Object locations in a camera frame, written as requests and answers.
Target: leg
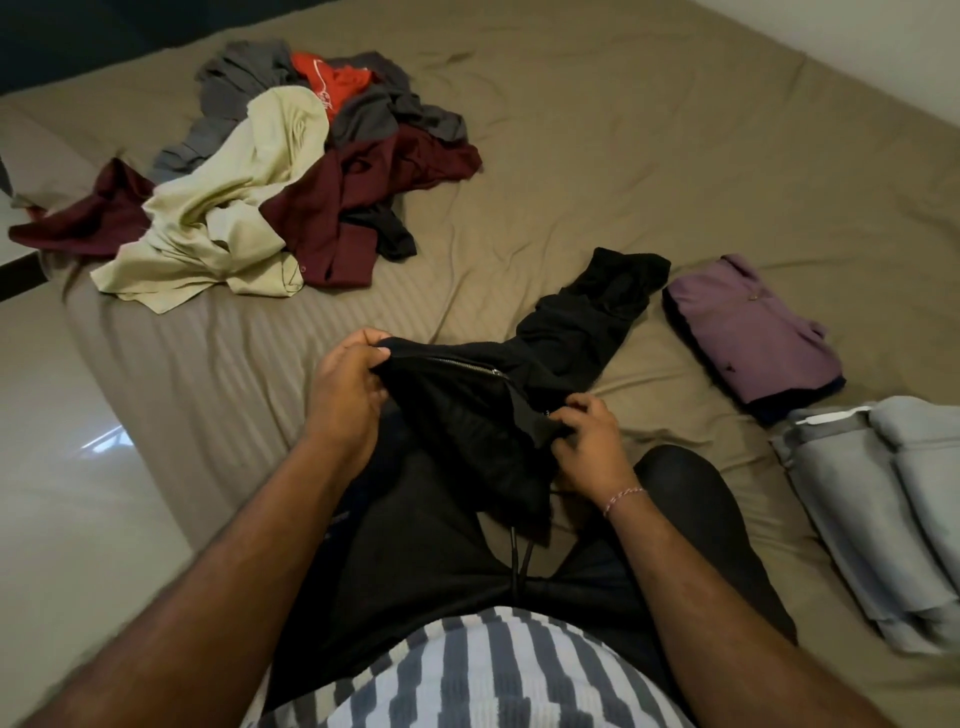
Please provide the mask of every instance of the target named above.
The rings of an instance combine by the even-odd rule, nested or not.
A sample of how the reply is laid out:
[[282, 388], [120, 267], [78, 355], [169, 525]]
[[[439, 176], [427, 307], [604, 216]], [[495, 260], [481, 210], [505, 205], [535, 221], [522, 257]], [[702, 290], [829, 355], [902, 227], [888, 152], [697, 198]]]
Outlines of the leg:
[[[634, 471], [663, 515], [795, 642], [793, 620], [750, 546], [743, 517], [721, 474], [695, 452], [675, 446], [652, 449]], [[685, 706], [626, 555], [599, 514], [552, 578], [528, 580], [522, 601], [528, 609], [569, 621], [602, 640]]]
[[398, 413], [384, 418], [377, 452], [350, 489], [371, 474], [389, 488], [371, 500], [341, 563], [326, 545], [318, 551], [274, 655], [268, 710], [352, 677], [434, 619], [510, 599], [510, 570]]

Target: person's left hand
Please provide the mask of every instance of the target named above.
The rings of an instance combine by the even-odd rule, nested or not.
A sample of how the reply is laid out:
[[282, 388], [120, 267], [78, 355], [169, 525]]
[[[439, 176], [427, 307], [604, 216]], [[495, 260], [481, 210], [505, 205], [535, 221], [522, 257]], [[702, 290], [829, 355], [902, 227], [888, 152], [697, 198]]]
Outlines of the person's left hand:
[[376, 328], [355, 331], [323, 358], [313, 376], [303, 439], [329, 453], [345, 487], [367, 466], [376, 445], [388, 395], [370, 369], [390, 356], [389, 349], [376, 346], [389, 337]]

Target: pale yellow garment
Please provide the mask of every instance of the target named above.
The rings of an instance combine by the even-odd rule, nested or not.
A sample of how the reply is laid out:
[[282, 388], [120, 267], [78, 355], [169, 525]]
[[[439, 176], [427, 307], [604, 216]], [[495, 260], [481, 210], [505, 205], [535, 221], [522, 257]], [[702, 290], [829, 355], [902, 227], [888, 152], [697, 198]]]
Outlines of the pale yellow garment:
[[90, 274], [97, 288], [163, 313], [214, 283], [279, 298], [303, 287], [258, 206], [324, 155], [326, 110], [309, 89], [281, 86], [250, 101], [247, 113], [213, 157], [156, 188], [143, 206], [150, 229]]

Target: mattress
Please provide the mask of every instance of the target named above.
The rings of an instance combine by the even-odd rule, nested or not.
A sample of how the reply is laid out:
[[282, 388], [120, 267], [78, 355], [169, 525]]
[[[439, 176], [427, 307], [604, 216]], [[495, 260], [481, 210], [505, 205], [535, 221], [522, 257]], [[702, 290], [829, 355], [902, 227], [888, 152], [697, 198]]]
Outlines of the mattress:
[[[465, 116], [484, 169], [404, 197], [420, 252], [379, 261], [367, 290], [267, 300], [217, 286], [157, 316], [99, 294], [81, 261], [47, 258], [85, 360], [195, 547], [295, 442], [313, 368], [341, 336], [503, 340], [598, 245], [664, 255], [674, 276], [744, 254], [830, 329], [850, 382], [831, 403], [960, 404], [960, 131], [686, 2], [344, 0], [19, 92], [0, 100], [0, 158], [21, 199], [62, 206], [115, 154], [148, 169], [199, 114], [197, 67], [239, 37], [379, 50]], [[768, 433], [710, 383], [659, 297], [593, 391], [633, 457], [677, 443], [723, 472], [806, 649], [899, 724], [955, 721], [960, 662], [907, 659], [875, 634]]]

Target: person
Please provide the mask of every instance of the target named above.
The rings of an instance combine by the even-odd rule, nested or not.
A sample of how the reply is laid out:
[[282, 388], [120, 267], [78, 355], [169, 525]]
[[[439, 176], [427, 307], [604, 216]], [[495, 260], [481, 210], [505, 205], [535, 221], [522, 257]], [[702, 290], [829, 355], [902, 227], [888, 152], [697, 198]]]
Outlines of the person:
[[[358, 331], [323, 359], [276, 473], [25, 726], [235, 728], [271, 661], [281, 675], [322, 669], [264, 726], [891, 725], [792, 644], [720, 474], [674, 447], [632, 468], [615, 417], [587, 394], [551, 415], [574, 431], [553, 450], [596, 525], [521, 603], [455, 479], [418, 449], [372, 499], [339, 576], [304, 583], [378, 447], [388, 396], [370, 368], [389, 356], [385, 336]], [[321, 626], [281, 654], [311, 592], [325, 595]], [[292, 685], [278, 684], [275, 702]]]

